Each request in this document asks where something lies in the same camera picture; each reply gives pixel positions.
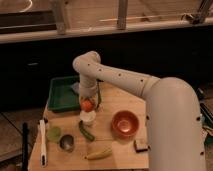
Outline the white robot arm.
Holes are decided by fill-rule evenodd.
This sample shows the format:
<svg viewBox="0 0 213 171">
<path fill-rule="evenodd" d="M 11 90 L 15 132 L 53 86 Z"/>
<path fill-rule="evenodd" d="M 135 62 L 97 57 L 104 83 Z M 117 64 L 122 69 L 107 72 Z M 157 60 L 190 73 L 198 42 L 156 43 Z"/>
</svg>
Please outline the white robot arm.
<svg viewBox="0 0 213 171">
<path fill-rule="evenodd" d="M 102 80 L 146 102 L 149 171 L 206 171 L 200 104 L 186 81 L 106 66 L 95 51 L 72 66 L 83 97 L 93 96 Z"/>
</svg>

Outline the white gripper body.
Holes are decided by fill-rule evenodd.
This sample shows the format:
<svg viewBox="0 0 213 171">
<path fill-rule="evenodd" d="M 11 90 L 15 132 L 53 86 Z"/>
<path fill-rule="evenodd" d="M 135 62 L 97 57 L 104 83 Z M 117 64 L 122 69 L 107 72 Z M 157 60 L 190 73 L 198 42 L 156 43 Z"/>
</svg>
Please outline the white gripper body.
<svg viewBox="0 0 213 171">
<path fill-rule="evenodd" d="M 90 98 L 97 94 L 97 81 L 81 77 L 79 85 L 79 93 L 83 98 Z"/>
</svg>

